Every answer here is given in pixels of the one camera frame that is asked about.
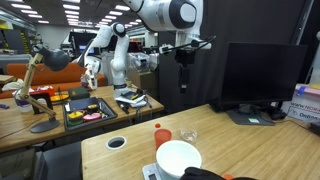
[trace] wooden tabletop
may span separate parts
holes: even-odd
[[[198,124],[194,146],[202,157],[202,168],[219,175],[257,179],[320,178],[320,138],[285,120],[275,126],[237,125],[225,113],[216,114],[209,105],[200,106],[82,141],[83,178],[143,179],[142,168],[156,162],[154,125],[172,131],[180,139],[179,124],[191,118]],[[113,136],[127,138],[119,150],[105,143]]]
[[[99,87],[97,90],[90,92],[90,94],[91,97],[103,98],[108,103],[108,105],[118,114],[118,116],[114,119],[101,121],[95,124],[91,124],[87,127],[66,131],[64,127],[62,106],[55,105],[54,111],[57,113],[56,119],[60,121],[60,125],[53,130],[43,133],[31,133],[30,129],[32,126],[39,122],[48,121],[47,114],[34,115],[33,111],[20,113],[13,98],[1,99],[0,104],[9,105],[10,108],[0,108],[0,153],[45,142],[48,140],[53,140],[59,137],[75,134],[89,129],[102,127],[119,121],[133,119],[135,117],[135,109],[130,108],[130,114],[127,115],[118,107],[115,100],[113,99],[112,86]],[[141,109],[142,115],[146,115],[151,112],[158,112],[164,109],[162,104],[160,104],[150,96],[148,96],[148,101],[152,105],[152,109],[147,106],[143,107]]]

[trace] orange cup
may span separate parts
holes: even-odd
[[[158,129],[154,132],[154,139],[156,141],[156,149],[161,146],[161,144],[171,140],[172,133],[168,129]]]

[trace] lamp arm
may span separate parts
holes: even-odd
[[[32,83],[32,79],[33,79],[33,75],[35,72],[35,69],[37,67],[37,65],[41,62],[43,56],[39,53],[37,53],[35,55],[34,58],[32,58],[28,64],[28,69],[26,72],[26,75],[24,77],[24,84],[23,87],[20,91],[19,97],[27,102],[29,102],[30,104],[34,105],[35,107],[37,107],[38,109],[46,112],[49,115],[49,119],[54,119],[56,116],[56,113],[48,108],[47,106],[43,106],[39,101],[37,101],[36,99],[34,99],[33,97],[31,97],[29,95],[29,89]]]

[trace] desk lamp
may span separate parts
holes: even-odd
[[[20,91],[19,97],[48,114],[49,121],[38,123],[31,128],[32,133],[40,133],[56,128],[59,126],[60,122],[56,120],[56,113],[52,109],[42,105],[29,95],[29,88],[31,86],[35,69],[38,64],[41,63],[41,60],[43,60],[43,64],[49,67],[52,71],[60,71],[68,65],[70,59],[64,51],[49,51],[45,48],[35,48],[37,49],[37,53],[28,64],[28,69],[24,77],[24,85]]]

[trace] white bowl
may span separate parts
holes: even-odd
[[[158,165],[172,177],[180,178],[187,167],[201,167],[199,151],[189,143],[172,140],[162,144],[156,154]]]

